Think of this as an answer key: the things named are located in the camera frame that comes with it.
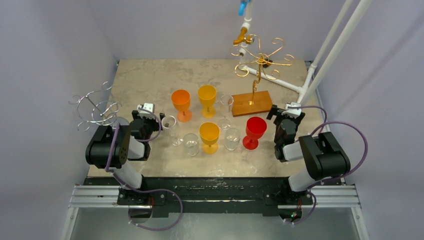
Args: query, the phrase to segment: white wall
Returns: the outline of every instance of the white wall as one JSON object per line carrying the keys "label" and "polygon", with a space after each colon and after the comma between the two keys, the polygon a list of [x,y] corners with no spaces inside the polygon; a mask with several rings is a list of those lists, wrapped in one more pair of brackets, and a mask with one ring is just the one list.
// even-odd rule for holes
{"label": "white wall", "polygon": [[[240,0],[88,0],[118,59],[231,59],[243,18]],[[280,37],[284,54],[313,60],[344,1],[254,0],[250,33],[264,53]]]}
{"label": "white wall", "polygon": [[[422,239],[424,2],[374,0],[319,86],[331,120],[369,142],[356,183],[370,238]],[[354,130],[331,126],[353,164]]]}
{"label": "white wall", "polygon": [[84,0],[1,1],[0,56],[0,238],[57,240],[92,136],[68,100],[115,59]]}

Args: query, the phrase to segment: beige tabletop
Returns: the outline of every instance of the beige tabletop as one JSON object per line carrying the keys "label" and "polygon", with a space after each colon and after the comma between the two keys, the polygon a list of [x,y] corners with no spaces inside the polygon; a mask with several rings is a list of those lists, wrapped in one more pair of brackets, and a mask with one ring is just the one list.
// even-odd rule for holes
{"label": "beige tabletop", "polygon": [[[252,91],[252,81],[255,76],[249,74],[239,77],[234,73],[238,59],[211,60],[137,60],[122,59],[114,79],[112,93],[115,100],[122,103],[118,116],[131,121],[131,111],[137,105],[155,104],[155,113],[177,115],[177,110],[171,102],[171,94],[177,89],[185,89],[190,93],[192,119],[189,122],[179,122],[181,138],[187,133],[199,136],[199,127],[204,122],[218,123],[222,115],[216,111],[212,118],[201,115],[202,105],[198,97],[198,89],[203,85],[216,87],[217,95],[243,94]],[[296,60],[292,66],[279,67],[280,79],[301,86],[305,81],[307,69],[303,60]],[[284,107],[287,102],[298,98],[295,91],[262,79],[257,86],[258,91],[268,90],[272,102],[278,107]],[[316,105],[313,97],[308,105]],[[297,136],[312,132],[322,123],[318,109],[304,109],[305,118],[299,126]],[[255,114],[263,119],[267,113]],[[238,128],[241,137],[246,136],[246,122],[253,115],[232,117],[232,127]],[[169,146],[165,134],[151,141],[150,157],[147,161],[132,161],[131,164],[144,176],[152,177],[285,177],[298,173],[304,166],[303,160],[281,163],[274,155],[275,125],[272,120],[266,120],[267,130],[259,139],[255,150],[243,147],[240,141],[237,149],[229,151],[224,147],[225,132],[221,131],[219,148],[214,154],[206,154],[201,146],[196,156],[185,153],[184,146]],[[103,169],[91,165],[89,177],[110,176]]]}

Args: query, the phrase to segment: tall clear glass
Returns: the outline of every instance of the tall clear glass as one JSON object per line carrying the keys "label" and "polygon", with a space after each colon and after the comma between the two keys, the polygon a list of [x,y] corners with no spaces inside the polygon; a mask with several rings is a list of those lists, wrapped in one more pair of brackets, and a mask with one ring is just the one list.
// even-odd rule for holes
{"label": "tall clear glass", "polygon": [[188,133],[182,138],[185,152],[190,156],[196,156],[199,152],[199,137],[194,133]]}
{"label": "tall clear glass", "polygon": [[219,111],[224,116],[218,121],[218,127],[222,130],[227,130],[231,127],[231,121],[228,119],[232,115],[234,98],[231,95],[222,95],[219,101]]}
{"label": "tall clear glass", "polygon": [[162,119],[162,131],[169,138],[169,143],[172,146],[181,144],[180,127],[174,116],[166,116]]}
{"label": "tall clear glass", "polygon": [[225,132],[225,148],[234,151],[240,142],[240,131],[231,127]]}

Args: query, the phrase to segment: wooden block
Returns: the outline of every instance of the wooden block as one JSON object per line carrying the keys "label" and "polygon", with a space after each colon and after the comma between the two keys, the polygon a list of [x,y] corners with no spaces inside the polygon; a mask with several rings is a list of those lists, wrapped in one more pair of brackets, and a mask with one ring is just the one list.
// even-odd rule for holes
{"label": "wooden block", "polygon": [[252,105],[249,104],[249,101],[252,100],[251,92],[233,95],[232,97],[234,98],[234,105],[232,106],[233,117],[267,113],[273,106],[268,91],[255,92]]}

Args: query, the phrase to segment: blue faucet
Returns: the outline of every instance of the blue faucet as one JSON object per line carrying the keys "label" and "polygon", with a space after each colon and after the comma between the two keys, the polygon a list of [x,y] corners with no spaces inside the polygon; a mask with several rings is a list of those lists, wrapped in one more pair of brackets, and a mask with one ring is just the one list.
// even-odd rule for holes
{"label": "blue faucet", "polygon": [[238,9],[238,15],[239,16],[243,16],[243,14],[245,13],[245,8],[250,1],[251,0],[241,0],[240,1],[240,8]]}

